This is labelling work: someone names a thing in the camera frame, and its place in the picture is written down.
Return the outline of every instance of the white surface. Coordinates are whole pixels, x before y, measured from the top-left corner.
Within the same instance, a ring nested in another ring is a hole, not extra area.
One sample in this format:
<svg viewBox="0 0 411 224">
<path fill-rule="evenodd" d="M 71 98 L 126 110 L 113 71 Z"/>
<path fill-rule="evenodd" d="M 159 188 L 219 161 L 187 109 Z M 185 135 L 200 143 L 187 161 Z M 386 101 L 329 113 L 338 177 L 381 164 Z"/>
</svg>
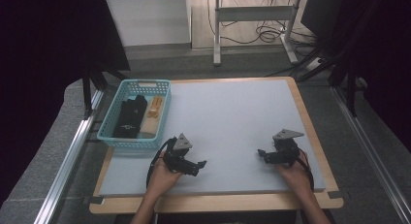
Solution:
<svg viewBox="0 0 411 224">
<path fill-rule="evenodd" d="M 108 0 L 124 47 L 190 43 L 186 0 Z"/>
<path fill-rule="evenodd" d="M 183 176 L 172 194 L 236 194 L 288 190 L 257 149 L 273 152 L 272 136 L 283 128 L 304 133 L 295 141 L 308 154 L 315 189 L 325 183 L 285 80 L 172 84 L 163 142 L 184 133 L 193 145 L 185 158 L 207 160 L 197 176 Z M 145 192 L 154 156 L 116 149 L 100 195 Z"/>
</svg>

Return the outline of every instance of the blue plastic basket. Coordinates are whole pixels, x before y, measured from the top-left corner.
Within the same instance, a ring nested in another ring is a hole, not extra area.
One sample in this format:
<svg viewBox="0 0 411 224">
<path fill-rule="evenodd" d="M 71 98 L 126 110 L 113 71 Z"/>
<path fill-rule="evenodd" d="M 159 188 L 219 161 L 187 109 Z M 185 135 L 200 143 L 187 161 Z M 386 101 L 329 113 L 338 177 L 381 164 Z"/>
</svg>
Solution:
<svg viewBox="0 0 411 224">
<path fill-rule="evenodd" d="M 113 138 L 115 128 L 121 111 L 121 104 L 127 99 L 135 99 L 137 95 L 143 95 L 147 100 L 159 95 L 165 97 L 157 134 L 152 139 L 120 139 Z M 109 111 L 104 118 L 102 126 L 97 134 L 97 139 L 114 147 L 127 147 L 143 150 L 157 150 L 163 140 L 163 132 L 172 99 L 171 83 L 169 80 L 124 80 L 118 87 Z"/>
</svg>

